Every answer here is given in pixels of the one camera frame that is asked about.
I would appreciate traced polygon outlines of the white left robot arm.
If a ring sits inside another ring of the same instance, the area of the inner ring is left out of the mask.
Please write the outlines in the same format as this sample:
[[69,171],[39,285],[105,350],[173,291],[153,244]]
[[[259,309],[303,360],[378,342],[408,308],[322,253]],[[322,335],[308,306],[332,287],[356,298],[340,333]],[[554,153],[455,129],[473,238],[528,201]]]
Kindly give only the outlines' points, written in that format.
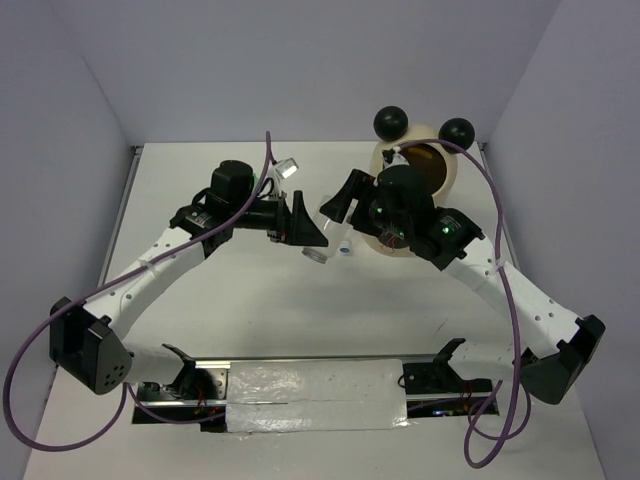
[[152,382],[173,398],[188,396],[206,376],[193,357],[167,343],[147,348],[125,339],[155,300],[236,229],[261,230],[274,243],[327,246],[302,192],[286,202],[281,184],[297,169],[289,158],[270,163],[265,177],[257,178],[248,164],[223,161],[209,186],[179,208],[160,238],[123,272],[123,282],[77,306],[63,298],[52,307],[51,359],[97,395],[124,382]]

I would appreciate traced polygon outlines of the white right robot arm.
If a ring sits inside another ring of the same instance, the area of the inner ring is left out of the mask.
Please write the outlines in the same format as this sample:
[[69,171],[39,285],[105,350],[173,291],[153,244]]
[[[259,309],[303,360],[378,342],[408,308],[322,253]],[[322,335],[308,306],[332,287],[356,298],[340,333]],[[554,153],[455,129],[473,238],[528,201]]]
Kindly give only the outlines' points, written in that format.
[[354,170],[320,212],[371,237],[399,238],[415,256],[467,286],[517,326],[518,379],[546,404],[563,400],[606,331],[597,316],[581,317],[561,306],[500,260],[495,242],[463,212],[436,206],[412,167],[390,167],[376,177]]

